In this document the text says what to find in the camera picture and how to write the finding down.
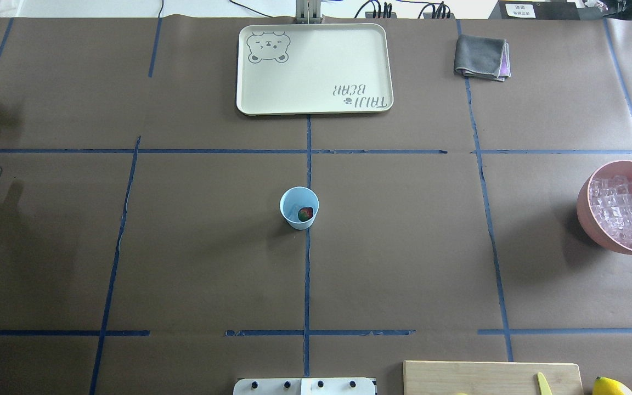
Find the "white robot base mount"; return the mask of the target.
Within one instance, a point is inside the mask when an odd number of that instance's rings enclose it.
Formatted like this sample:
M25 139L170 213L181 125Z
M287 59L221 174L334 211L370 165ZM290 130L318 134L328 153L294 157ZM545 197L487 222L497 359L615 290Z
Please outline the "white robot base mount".
M245 378L233 394L377 394L376 380L368 377Z

